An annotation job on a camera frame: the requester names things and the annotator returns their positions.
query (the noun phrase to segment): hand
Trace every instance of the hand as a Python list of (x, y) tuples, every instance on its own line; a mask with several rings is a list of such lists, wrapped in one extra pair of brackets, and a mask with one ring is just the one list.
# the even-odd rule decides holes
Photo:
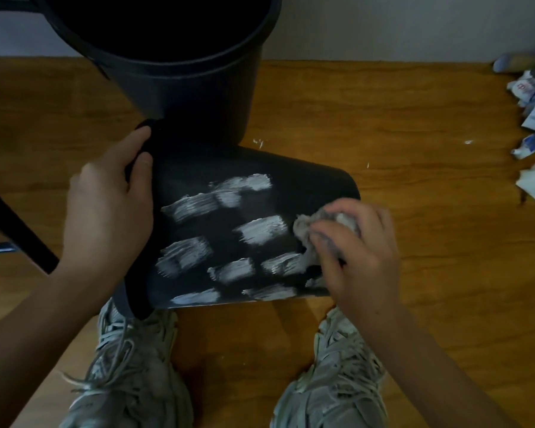
[[(326, 286), (343, 313), (361, 333), (373, 333), (400, 307), (400, 257), (388, 210), (343, 198), (325, 206), (330, 213), (357, 219), (361, 237), (346, 226), (321, 220), (311, 225), (311, 241), (321, 259)], [(317, 232), (343, 253), (341, 266)]]
[(70, 181), (63, 255), (52, 276), (91, 301), (93, 310), (113, 294), (153, 228), (149, 153), (139, 155), (125, 180), (125, 166), (149, 136), (149, 127), (137, 129)]

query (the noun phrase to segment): bucket rim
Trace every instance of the bucket rim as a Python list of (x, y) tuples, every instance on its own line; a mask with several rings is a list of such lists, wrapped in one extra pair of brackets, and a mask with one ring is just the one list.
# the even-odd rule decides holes
[(94, 64), (108, 68), (118, 67), (120, 69), (127, 66), (125, 70), (130, 73), (154, 75), (157, 75), (159, 73), (158, 71), (162, 69), (166, 69), (166, 74), (170, 74), (172, 73), (171, 68), (177, 68), (178, 72), (175, 72), (175, 74), (182, 75), (185, 70), (186, 73), (214, 70), (224, 64), (231, 63), (233, 60), (239, 59), (248, 53), (252, 47), (262, 45), (276, 26), (279, 13), (281, 12), (282, 0), (270, 0), (270, 6), (262, 21), (242, 41), (205, 57), (175, 62), (154, 62), (151, 60), (134, 59), (99, 48), (93, 43), (84, 40), (66, 26), (64, 20), (50, 7), (46, 0), (36, 0), (36, 3), (57, 35), (73, 49), (87, 59), (90, 59)]

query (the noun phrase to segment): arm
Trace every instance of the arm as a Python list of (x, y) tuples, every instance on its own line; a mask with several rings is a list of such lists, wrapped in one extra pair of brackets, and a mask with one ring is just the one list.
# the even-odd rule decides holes
[(152, 231), (152, 158), (124, 168), (149, 137), (134, 131), (71, 179), (63, 255), (43, 285), (0, 320), (0, 428), (12, 424)]
[[(352, 199), (326, 210), (353, 215), (361, 229), (359, 238), (332, 221), (311, 226), (327, 288), (428, 425), (519, 428), (400, 303), (400, 258), (388, 211)], [(344, 266), (317, 233), (342, 251)]]

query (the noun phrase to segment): sneaker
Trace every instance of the sneaker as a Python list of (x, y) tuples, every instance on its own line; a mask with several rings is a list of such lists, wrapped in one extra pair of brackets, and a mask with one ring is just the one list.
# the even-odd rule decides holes
[(155, 311), (124, 318), (109, 300), (101, 309), (97, 354), (85, 380), (66, 374), (81, 393), (60, 428), (189, 428), (190, 395), (171, 365), (177, 316)]
[(270, 428), (386, 427), (386, 371), (338, 308), (319, 325), (314, 350), (314, 364), (287, 387)]

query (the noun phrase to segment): wooden floor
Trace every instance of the wooden floor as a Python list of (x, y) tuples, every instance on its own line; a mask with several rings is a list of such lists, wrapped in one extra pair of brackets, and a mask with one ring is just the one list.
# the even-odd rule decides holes
[[(511, 78), (484, 65), (266, 62), (246, 147), (333, 165), (365, 201), (388, 206), (403, 256), (402, 297), (452, 358), (535, 427), (535, 201), (520, 205), (523, 136)], [(141, 116), (85, 60), (0, 59), (0, 194), (60, 252), (72, 173)], [(0, 317), (40, 280), (0, 255)], [(265, 427), (313, 356), (327, 298), (179, 310), (173, 360), (197, 425)], [(82, 375), (90, 323), (60, 361)], [(57, 426), (70, 387), (52, 373), (18, 426)], [(393, 427), (424, 426), (393, 382)]]

